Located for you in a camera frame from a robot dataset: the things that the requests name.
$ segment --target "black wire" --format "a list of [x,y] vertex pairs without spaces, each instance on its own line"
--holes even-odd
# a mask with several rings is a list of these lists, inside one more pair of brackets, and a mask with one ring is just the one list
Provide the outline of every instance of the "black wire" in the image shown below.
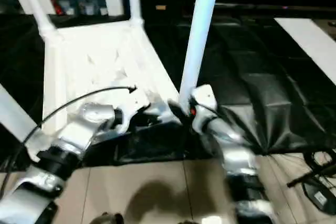
[[[284,156],[299,159],[299,160],[302,161],[302,163],[299,164],[299,163],[297,163],[297,162],[295,162],[295,161],[292,161],[292,160],[290,160],[290,159],[288,159],[288,158],[285,158]],[[293,163],[295,163],[295,164],[297,164],[297,165],[300,165],[300,166],[308,166],[311,170],[313,170],[313,168],[310,167],[310,166],[305,162],[305,160],[304,160],[303,158],[301,158],[301,157],[295,157],[295,156],[292,156],[292,155],[289,155],[289,154],[282,154],[282,157],[285,158],[285,159],[286,159],[287,161],[289,161],[289,162],[293,162]],[[280,166],[279,162],[278,162],[274,157],[272,157],[272,158],[273,158],[273,160],[277,163],[277,165]],[[319,178],[323,178],[323,179],[329,184],[329,187],[327,187],[329,190],[330,190],[330,189],[334,189],[334,188],[336,188],[336,185],[335,185],[333,182],[331,182],[331,181],[328,179],[327,176],[325,176],[325,175],[317,175],[317,177],[319,177]]]
[[109,91],[109,90],[114,90],[114,89],[128,89],[130,92],[134,91],[136,88],[132,88],[132,87],[126,87],[126,86],[118,86],[118,87],[109,87],[109,88],[104,88],[104,89],[99,89],[96,91],[92,91],[90,93],[84,94],[80,97],[77,97],[65,104],[63,104],[62,106],[58,107],[57,109],[55,109],[54,111],[52,111],[49,115],[47,115],[41,122],[39,122],[26,136],[26,138],[20,143],[20,146],[18,147],[16,153],[14,153],[14,155],[11,157],[11,159],[8,161],[8,165],[7,165],[7,173],[6,176],[2,182],[1,188],[0,188],[0,199],[2,199],[4,197],[5,194],[5,189],[6,189],[6,185],[8,183],[10,174],[12,173],[12,170],[14,168],[15,162],[17,160],[17,158],[19,157],[20,153],[24,150],[25,148],[25,144],[28,142],[28,140],[31,138],[31,136],[45,123],[47,122],[51,117],[53,117],[57,112],[59,112],[60,110],[70,106],[71,104],[89,97],[91,95],[97,94],[97,93],[101,93],[104,91]]
[[200,104],[200,103],[197,103],[198,106],[201,106],[209,111],[211,111],[212,113],[214,113],[216,116],[218,116],[219,118],[223,119],[223,116],[221,116],[216,110],[206,106],[206,105],[203,105],[203,104]]

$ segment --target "silver metal joint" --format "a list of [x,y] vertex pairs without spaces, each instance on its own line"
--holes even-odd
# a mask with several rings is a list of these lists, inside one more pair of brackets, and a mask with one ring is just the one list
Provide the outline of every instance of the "silver metal joint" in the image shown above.
[[111,105],[86,103],[78,114],[60,130],[53,146],[74,153],[82,159],[86,150],[100,130],[109,129],[114,123],[115,113]]
[[30,166],[28,168],[25,177],[19,179],[13,190],[24,183],[32,184],[48,193],[61,191],[66,185],[65,181],[60,177],[35,166]]

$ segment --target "floor tile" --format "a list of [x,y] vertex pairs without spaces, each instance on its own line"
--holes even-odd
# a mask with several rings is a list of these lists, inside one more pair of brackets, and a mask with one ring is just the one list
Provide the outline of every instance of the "floor tile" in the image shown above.
[[258,156],[257,161],[260,166],[258,170],[260,180],[266,189],[269,200],[273,204],[280,223],[295,224],[293,212],[289,207],[284,192],[280,188],[280,183],[271,167],[269,157]]
[[72,174],[61,197],[56,200],[58,212],[53,224],[81,224],[89,174],[89,168]]
[[319,221],[316,221],[310,224],[335,224],[335,223],[336,223],[336,217],[333,216],[333,217],[330,217],[324,220],[319,220]]
[[235,223],[219,162],[185,161],[184,166],[194,221],[201,223],[205,217],[219,216],[223,224]]
[[301,184],[288,188],[286,183],[309,171],[299,154],[274,155],[271,166],[280,182],[289,206],[297,223],[314,222],[328,218],[320,212],[304,195]]
[[127,224],[190,220],[183,163],[92,168],[82,223],[105,211],[121,213]]

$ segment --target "black plastic sheet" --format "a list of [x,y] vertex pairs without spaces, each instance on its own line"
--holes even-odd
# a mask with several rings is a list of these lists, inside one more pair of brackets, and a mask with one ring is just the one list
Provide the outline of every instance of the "black plastic sheet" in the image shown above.
[[90,147],[83,166],[125,165],[211,157],[187,127],[165,123]]
[[[190,24],[146,31],[179,89]],[[214,22],[198,80],[206,83],[258,154],[336,147],[336,86],[272,19]]]

